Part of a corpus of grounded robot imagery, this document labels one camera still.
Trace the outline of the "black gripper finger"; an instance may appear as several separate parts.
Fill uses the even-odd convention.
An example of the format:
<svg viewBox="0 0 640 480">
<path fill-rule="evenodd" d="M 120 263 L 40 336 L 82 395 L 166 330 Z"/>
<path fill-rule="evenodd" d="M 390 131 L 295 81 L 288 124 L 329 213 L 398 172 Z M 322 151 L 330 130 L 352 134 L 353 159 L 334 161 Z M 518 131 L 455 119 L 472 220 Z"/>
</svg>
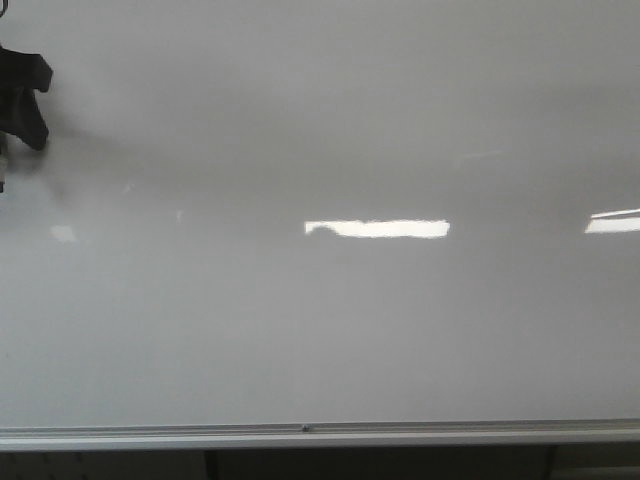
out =
<svg viewBox="0 0 640 480">
<path fill-rule="evenodd" d="M 42 151 L 49 129 L 35 98 L 35 91 L 49 91 L 53 70 L 40 54 L 1 48 L 1 131 Z"/>
</svg>

